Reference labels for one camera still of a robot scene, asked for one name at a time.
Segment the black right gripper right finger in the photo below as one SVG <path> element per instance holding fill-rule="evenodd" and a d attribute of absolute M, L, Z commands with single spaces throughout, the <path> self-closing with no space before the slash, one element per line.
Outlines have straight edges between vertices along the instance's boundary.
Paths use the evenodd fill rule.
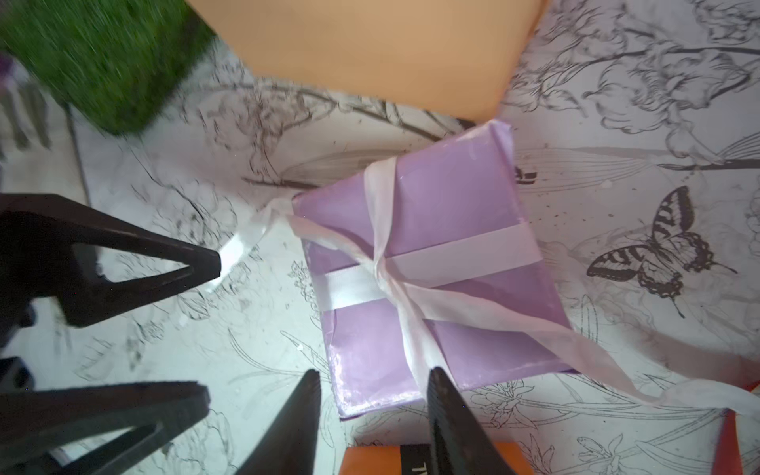
<path fill-rule="evenodd" d="M 440 367 L 429 373 L 427 410 L 433 474 L 517 474 Z"/>

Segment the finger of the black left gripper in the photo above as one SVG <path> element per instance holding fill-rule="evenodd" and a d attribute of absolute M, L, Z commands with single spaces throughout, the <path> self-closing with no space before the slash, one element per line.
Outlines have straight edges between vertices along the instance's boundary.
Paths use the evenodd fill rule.
<path fill-rule="evenodd" d="M 1 322 L 53 298 L 75 328 L 220 277 L 217 251 L 164 237 L 55 194 L 1 196 Z"/>
<path fill-rule="evenodd" d="M 122 474 L 210 412 L 208 389 L 193 381 L 82 387 L 1 396 L 1 472 L 81 439 L 122 435 L 60 466 L 59 474 Z"/>

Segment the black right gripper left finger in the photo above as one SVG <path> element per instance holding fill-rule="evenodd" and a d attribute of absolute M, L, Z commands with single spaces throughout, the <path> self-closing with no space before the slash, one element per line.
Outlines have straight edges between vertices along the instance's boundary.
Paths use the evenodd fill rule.
<path fill-rule="evenodd" d="M 320 373 L 310 369 L 237 474 L 313 474 L 321 407 Z"/>

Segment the white satin ribbon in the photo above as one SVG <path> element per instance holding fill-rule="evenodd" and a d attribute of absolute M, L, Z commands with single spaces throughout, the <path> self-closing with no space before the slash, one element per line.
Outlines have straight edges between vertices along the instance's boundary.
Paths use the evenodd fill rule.
<path fill-rule="evenodd" d="M 635 388 L 631 378 L 599 344 L 564 326 L 528 316 L 493 301 L 448 291 L 451 283 L 470 280 L 542 261 L 526 223 L 396 257 L 385 255 L 395 203 L 396 158 L 371 164 L 363 174 L 365 200 L 373 230 L 373 253 L 367 255 L 347 236 L 297 217 L 284 199 L 274 199 L 220 250 L 225 278 L 278 223 L 300 239 L 341 251 L 355 265 L 322 276 L 315 294 L 330 312 L 384 297 L 398 311 L 407 364 L 421 390 L 428 389 L 435 367 L 449 370 L 443 351 L 426 325 L 428 320 L 494 332 L 523 333 L 568 366 L 651 406 L 731 409 L 759 416 L 759 398 L 722 382 L 696 379 L 679 383 L 660 396 Z"/>

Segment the lilac gift box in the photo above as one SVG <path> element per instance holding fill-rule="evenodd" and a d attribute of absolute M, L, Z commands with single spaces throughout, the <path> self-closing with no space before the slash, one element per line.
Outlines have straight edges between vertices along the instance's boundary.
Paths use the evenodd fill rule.
<path fill-rule="evenodd" d="M 398 277 L 567 326 L 528 225 L 511 126 L 492 120 L 399 158 L 386 257 Z M 321 313 L 336 407 L 344 420 L 419 401 L 396 308 L 343 251 L 303 245 Z M 567 365 L 521 332 L 451 323 L 429 329 L 463 390 Z"/>

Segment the red satin ribbon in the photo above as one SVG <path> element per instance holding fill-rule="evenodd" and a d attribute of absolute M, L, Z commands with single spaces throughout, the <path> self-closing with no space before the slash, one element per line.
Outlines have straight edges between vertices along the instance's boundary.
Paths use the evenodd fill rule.
<path fill-rule="evenodd" d="M 759 429 L 759 418 L 738 415 L 727 409 L 716 443 L 710 475 L 742 475 L 759 473 L 759 449 L 742 454 L 742 436 L 750 429 Z"/>

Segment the black printed ribbon bow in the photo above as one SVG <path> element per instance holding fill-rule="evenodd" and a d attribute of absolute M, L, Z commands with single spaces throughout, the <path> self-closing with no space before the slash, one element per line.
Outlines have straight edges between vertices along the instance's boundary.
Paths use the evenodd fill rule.
<path fill-rule="evenodd" d="M 402 475 L 429 475 L 433 468 L 430 445 L 401 445 Z"/>

